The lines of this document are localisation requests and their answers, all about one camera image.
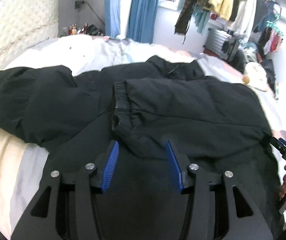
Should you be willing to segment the black jacket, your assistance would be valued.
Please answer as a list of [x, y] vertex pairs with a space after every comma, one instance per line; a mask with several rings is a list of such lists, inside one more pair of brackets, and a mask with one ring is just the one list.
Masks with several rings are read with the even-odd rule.
[[260, 101], [245, 85], [206, 76], [196, 61], [154, 56], [78, 76], [64, 66], [0, 71], [0, 128], [45, 148], [45, 171], [73, 171], [119, 142], [112, 194], [99, 201], [107, 239], [178, 235], [186, 200], [173, 191], [168, 140], [210, 172], [232, 171], [273, 238], [282, 233], [278, 163]]

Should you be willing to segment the pile of clothes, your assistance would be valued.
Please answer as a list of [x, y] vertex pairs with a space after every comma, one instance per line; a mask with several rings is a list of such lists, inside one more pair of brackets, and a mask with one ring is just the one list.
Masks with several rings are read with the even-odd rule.
[[276, 71], [274, 62], [272, 59], [268, 59], [267, 57], [270, 53], [264, 55], [262, 50], [264, 29], [261, 32], [252, 33], [249, 41], [247, 42], [241, 40], [236, 55], [230, 62], [230, 65], [234, 69], [244, 74], [244, 68], [247, 63], [257, 62], [261, 64], [267, 73], [268, 85], [274, 96], [277, 97]]

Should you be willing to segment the patchwork pastel quilt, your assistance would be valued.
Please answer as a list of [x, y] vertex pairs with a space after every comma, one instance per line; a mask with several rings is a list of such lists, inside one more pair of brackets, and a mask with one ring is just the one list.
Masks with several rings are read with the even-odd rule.
[[[104, 67], [143, 62], [154, 55], [174, 63], [196, 60], [206, 75], [221, 81], [244, 84], [244, 74], [209, 54], [172, 50], [160, 44], [84, 35], [40, 42], [16, 57], [5, 69], [39, 69], [62, 65], [68, 67], [73, 76], [77, 76], [91, 70], [99, 71]], [[270, 87], [267, 92], [248, 87], [258, 95], [272, 131], [286, 139], [286, 127], [276, 111], [276, 102]], [[6, 239], [11, 237], [28, 202], [38, 189], [47, 158], [46, 149], [27, 144], [0, 128], [0, 233]]]

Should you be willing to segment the cream cylindrical bolster pillow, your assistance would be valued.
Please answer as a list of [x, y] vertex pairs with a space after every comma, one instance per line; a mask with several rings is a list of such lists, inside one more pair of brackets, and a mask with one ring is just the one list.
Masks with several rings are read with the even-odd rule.
[[261, 64], [257, 62], [249, 62], [244, 68], [242, 81], [245, 85], [261, 90], [268, 91], [267, 73]]

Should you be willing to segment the teal clip hanger with socks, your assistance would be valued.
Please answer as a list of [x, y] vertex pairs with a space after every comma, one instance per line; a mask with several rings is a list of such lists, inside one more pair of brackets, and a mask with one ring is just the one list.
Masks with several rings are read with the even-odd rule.
[[263, 54], [278, 52], [283, 41], [283, 33], [279, 30], [275, 21], [267, 21], [263, 32]]

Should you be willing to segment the grey hard-shell suitcase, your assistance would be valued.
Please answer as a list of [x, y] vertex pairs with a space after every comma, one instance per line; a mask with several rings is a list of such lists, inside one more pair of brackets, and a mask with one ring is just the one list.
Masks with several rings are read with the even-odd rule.
[[204, 48], [227, 62], [234, 59], [239, 41], [226, 31], [209, 28]]

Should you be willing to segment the white hooded sweatshirt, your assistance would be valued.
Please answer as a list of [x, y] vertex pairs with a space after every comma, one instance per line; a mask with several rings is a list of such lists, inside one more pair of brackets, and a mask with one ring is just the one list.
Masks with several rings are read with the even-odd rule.
[[247, 42], [250, 38], [256, 14], [257, 0], [239, 0], [239, 8], [236, 19], [228, 21], [225, 27]]

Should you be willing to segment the teal hanging garment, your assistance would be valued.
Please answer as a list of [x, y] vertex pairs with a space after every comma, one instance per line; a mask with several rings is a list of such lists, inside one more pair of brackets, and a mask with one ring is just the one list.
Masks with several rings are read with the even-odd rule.
[[195, 26], [197, 27], [197, 32], [201, 35], [210, 19], [210, 14], [210, 11], [202, 9], [199, 5], [193, 6], [192, 16], [194, 18]]

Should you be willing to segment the brown plaid scarf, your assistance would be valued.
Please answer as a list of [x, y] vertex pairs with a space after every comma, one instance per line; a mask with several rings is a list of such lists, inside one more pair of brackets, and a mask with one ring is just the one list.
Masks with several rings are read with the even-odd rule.
[[180, 14], [174, 27], [174, 33], [176, 35], [184, 36], [184, 39], [186, 39], [189, 26], [191, 23], [194, 23], [194, 18], [192, 16], [193, 6], [199, 5], [202, 9], [208, 10], [205, 8], [207, 3], [208, 0], [179, 0], [178, 11]]

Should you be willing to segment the blue window curtain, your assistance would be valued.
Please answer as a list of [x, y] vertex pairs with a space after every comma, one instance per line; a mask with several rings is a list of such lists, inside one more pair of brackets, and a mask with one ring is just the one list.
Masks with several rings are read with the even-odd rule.
[[159, 0], [132, 0], [127, 37], [140, 43], [152, 43]]

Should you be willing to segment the cream quilted headboard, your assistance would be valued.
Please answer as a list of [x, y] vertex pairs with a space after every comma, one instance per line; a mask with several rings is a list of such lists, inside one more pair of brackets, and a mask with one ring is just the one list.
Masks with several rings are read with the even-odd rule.
[[58, 36], [59, 0], [0, 0], [0, 70], [25, 50]]

